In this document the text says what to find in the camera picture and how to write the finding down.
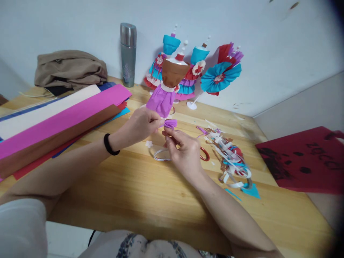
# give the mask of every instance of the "small white flower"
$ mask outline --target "small white flower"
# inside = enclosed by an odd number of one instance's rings
[[[148,148],[153,147],[153,142],[152,141],[146,141],[146,146]]]
[[[193,75],[200,75],[201,72],[203,72],[205,68],[205,61],[201,60],[195,64],[195,66],[192,68],[192,74]]]
[[[214,81],[221,81],[223,78],[223,74],[221,73],[219,76],[215,77]]]
[[[162,56],[157,57],[157,64],[162,64],[163,61],[164,59],[162,58]]]

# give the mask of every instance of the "stainless steel thermos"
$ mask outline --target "stainless steel thermos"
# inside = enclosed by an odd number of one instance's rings
[[[121,23],[122,80],[125,87],[133,87],[136,63],[136,26]]]

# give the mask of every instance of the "paper dress model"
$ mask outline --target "paper dress model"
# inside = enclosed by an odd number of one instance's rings
[[[179,84],[180,88],[176,94],[177,100],[183,101],[195,96],[195,83],[202,76],[205,68],[205,58],[209,54],[209,51],[206,49],[208,40],[201,47],[194,48],[191,56],[190,69]]]
[[[190,65],[183,61],[184,50],[178,53],[175,58],[165,58],[162,63],[162,81],[154,90],[146,107],[156,111],[162,118],[167,118],[176,97],[176,91],[179,89],[180,81],[185,77],[190,69]],[[165,120],[165,126],[174,128],[177,126],[177,120]]]
[[[148,87],[152,90],[155,90],[162,82],[162,65],[163,61],[166,58],[170,58],[171,55],[177,50],[180,45],[180,40],[176,38],[176,27],[172,32],[171,36],[164,35],[163,44],[164,44],[164,52],[158,54],[155,58],[154,62],[152,63],[146,77],[144,78],[144,82]]]

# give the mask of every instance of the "red paper flower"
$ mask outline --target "red paper flower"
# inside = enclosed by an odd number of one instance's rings
[[[155,63],[159,68],[162,67],[162,63],[164,62],[164,56],[162,54],[159,54],[157,58],[155,59]]]
[[[200,75],[201,72],[203,72],[205,67],[205,61],[201,60],[195,64],[195,66],[192,68],[192,74],[193,75]]]

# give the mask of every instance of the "brown cloth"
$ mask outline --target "brown cloth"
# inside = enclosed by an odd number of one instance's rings
[[[107,81],[104,61],[79,50],[62,50],[37,57],[35,85],[38,87],[65,87],[78,91],[92,84]]]

